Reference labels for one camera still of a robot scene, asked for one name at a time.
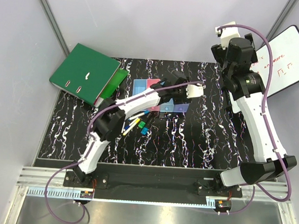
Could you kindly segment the green eraser cap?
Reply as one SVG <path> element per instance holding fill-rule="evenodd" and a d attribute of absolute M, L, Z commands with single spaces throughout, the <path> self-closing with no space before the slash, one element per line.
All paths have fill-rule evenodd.
<path fill-rule="evenodd" d="M 142 129 L 144 126 L 145 126 L 145 122 L 144 121 L 141 121 L 139 124 L 138 124 L 138 127 L 140 128 L 140 129 Z"/>

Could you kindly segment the blue eraser cap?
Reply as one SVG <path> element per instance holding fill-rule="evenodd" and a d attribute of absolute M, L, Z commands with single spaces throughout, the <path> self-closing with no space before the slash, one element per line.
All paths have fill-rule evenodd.
<path fill-rule="evenodd" d="M 141 134 L 146 135 L 147 132 L 148 132 L 148 128 L 143 127 Z"/>

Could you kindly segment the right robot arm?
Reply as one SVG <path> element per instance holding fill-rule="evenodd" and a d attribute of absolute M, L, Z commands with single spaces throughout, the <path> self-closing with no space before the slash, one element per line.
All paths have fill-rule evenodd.
<path fill-rule="evenodd" d="M 252 35 L 247 34 L 244 38 L 228 36 L 220 40 L 221 43 L 212 46 L 211 50 L 220 66 L 224 87 L 244 116 L 255 160 L 223 171 L 213 183 L 214 192 L 223 196 L 230 192 L 231 187 L 255 185 L 282 175 L 289 181 L 288 171 L 297 165 L 297 160 L 295 156 L 287 155 L 272 121 L 268 119 L 270 114 L 264 98 L 263 80 L 250 69 L 257 62 Z"/>

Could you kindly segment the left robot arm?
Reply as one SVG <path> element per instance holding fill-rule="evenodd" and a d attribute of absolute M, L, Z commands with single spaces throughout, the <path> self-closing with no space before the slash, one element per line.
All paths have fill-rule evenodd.
<path fill-rule="evenodd" d="M 104 100 L 88 126 L 89 145 L 73 166 L 75 181 L 82 187 L 91 184 L 93 180 L 91 173 L 96 170 L 102 152 L 120 135 L 123 124 L 128 118 L 171 99 L 179 102 L 186 101 L 188 85 L 194 83 L 190 82 L 185 74 L 176 71 L 170 77 L 152 84 L 139 94 L 122 100 L 114 101 L 111 98 Z"/>

